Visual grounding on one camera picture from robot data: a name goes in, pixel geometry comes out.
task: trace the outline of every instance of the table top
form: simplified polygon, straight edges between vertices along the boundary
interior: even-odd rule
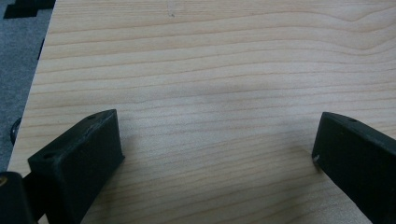
[[[396,137],[396,3],[58,0],[8,170],[116,108],[83,223],[370,223],[312,164],[323,111]]]

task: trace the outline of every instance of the black cable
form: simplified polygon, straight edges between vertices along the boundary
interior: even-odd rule
[[[9,138],[11,139],[12,146],[14,146],[15,140],[17,140],[18,129],[20,128],[21,121],[22,118],[17,119],[11,127],[11,131],[9,132]]]

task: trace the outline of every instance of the gray carpet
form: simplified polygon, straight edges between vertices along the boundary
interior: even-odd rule
[[[45,9],[37,17],[4,20],[7,5],[13,3],[0,0],[0,172],[8,167],[13,148],[9,131],[23,114],[52,14]]]

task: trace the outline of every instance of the floor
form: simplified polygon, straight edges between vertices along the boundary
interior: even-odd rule
[[[13,148],[9,132],[23,114],[52,14],[45,9],[36,17],[4,20],[14,1],[0,0],[0,172],[8,167]]]

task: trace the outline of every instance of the wood grain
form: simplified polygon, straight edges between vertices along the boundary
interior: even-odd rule
[[[321,112],[396,137],[396,3],[58,0],[9,170],[119,112],[84,223],[369,223],[310,160]]]

